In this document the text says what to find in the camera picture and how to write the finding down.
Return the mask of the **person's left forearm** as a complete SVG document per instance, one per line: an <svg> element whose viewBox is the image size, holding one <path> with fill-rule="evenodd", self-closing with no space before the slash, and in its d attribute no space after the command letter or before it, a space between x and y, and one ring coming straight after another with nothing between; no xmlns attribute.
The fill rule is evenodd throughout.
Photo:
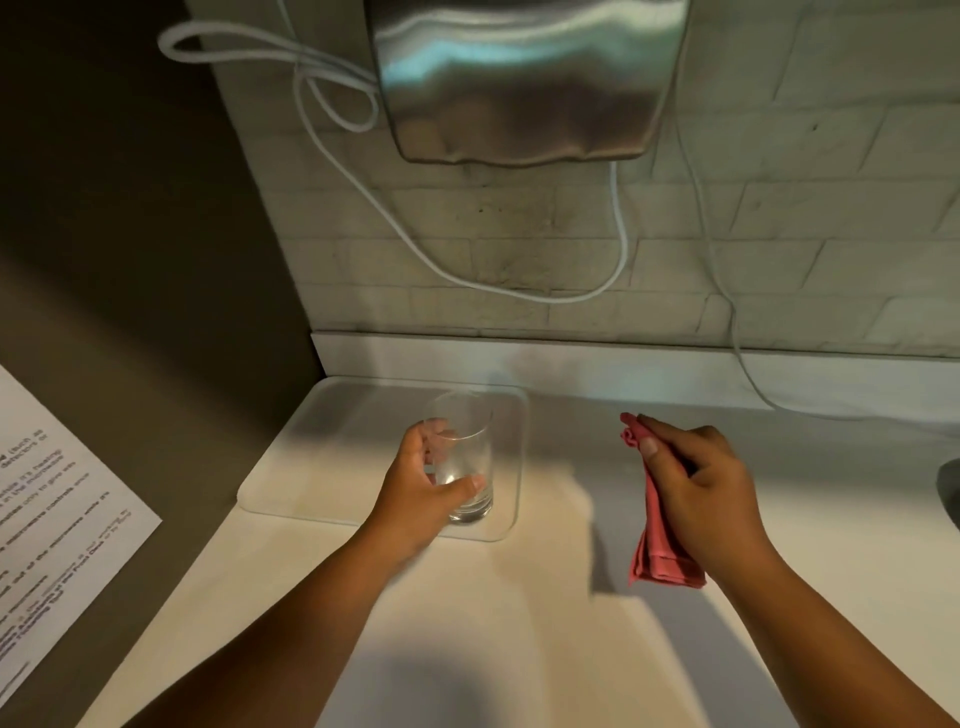
<svg viewBox="0 0 960 728"><path fill-rule="evenodd" d="M379 598L428 545L361 528L123 728L314 728Z"/></svg>

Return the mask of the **person's right hand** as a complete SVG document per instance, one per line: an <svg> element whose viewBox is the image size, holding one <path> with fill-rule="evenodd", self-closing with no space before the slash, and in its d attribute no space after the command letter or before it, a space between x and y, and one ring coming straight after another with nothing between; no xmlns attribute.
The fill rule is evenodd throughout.
<svg viewBox="0 0 960 728"><path fill-rule="evenodd" d="M638 421L688 463L688 481L655 484L677 539L703 570L728 587L782 568L753 477L726 437L712 425L681 429L645 415Z"/></svg>

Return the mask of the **stainless steel hand dryer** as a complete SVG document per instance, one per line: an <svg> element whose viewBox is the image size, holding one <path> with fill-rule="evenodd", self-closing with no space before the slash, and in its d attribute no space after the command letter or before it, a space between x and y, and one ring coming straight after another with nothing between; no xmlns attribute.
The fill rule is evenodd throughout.
<svg viewBox="0 0 960 728"><path fill-rule="evenodd" d="M364 0L383 109L411 164L641 157L691 0Z"/></svg>

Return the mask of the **clear drinking glass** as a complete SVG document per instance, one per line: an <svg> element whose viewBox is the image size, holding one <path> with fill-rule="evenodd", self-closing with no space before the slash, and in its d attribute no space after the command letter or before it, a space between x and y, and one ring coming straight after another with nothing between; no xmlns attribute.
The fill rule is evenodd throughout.
<svg viewBox="0 0 960 728"><path fill-rule="evenodd" d="M428 472L435 483L447 485L466 477L481 477L484 487L454 511L449 520L465 526L487 516L493 502L492 400L471 391L449 391L431 400L425 411Z"/></svg>

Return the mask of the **dark sink basin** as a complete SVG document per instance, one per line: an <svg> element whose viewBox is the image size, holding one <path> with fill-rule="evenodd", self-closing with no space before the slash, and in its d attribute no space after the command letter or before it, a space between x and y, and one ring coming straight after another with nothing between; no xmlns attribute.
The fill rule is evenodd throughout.
<svg viewBox="0 0 960 728"><path fill-rule="evenodd" d="M946 516L960 532L960 458L939 467L935 487Z"/></svg>

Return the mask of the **white printed paper notice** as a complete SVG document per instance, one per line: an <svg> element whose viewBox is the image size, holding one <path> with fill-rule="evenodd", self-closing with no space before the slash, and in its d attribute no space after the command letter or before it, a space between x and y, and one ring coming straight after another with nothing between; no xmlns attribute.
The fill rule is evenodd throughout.
<svg viewBox="0 0 960 728"><path fill-rule="evenodd" d="M161 524L0 365L0 708Z"/></svg>

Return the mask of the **person's right forearm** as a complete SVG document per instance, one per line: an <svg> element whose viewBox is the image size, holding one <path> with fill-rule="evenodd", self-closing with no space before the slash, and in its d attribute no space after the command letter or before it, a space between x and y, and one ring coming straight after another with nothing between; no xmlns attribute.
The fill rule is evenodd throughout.
<svg viewBox="0 0 960 728"><path fill-rule="evenodd" d="M774 550L706 571L800 728L960 728Z"/></svg>

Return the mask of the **clear plastic tray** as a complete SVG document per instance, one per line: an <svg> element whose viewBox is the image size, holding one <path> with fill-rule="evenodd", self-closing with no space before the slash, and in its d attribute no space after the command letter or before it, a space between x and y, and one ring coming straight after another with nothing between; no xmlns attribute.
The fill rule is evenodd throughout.
<svg viewBox="0 0 960 728"><path fill-rule="evenodd" d="M254 514L361 525L404 432L450 391L491 399L493 503L482 519L451 523L440 536L503 540L519 516L528 440L529 399L511 386L331 376L310 391L250 471L237 504Z"/></svg>

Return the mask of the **pink cloth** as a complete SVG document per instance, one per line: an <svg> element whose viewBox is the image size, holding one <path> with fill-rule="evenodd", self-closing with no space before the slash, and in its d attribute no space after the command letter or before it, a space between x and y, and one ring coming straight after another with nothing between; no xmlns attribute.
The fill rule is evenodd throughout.
<svg viewBox="0 0 960 728"><path fill-rule="evenodd" d="M677 539L666 516L657 484L643 467L645 525L630 565L629 583L646 581L665 586L702 589L707 575Z"/></svg>

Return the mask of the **person's left hand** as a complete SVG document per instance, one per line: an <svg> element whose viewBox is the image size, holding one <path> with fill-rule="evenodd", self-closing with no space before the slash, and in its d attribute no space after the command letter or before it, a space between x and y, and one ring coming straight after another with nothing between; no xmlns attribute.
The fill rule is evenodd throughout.
<svg viewBox="0 0 960 728"><path fill-rule="evenodd" d="M436 483L426 471L428 464L422 420L404 434L362 526L364 538L396 568L418 557L450 524L449 517L438 517L429 506L429 488Z"/></svg>

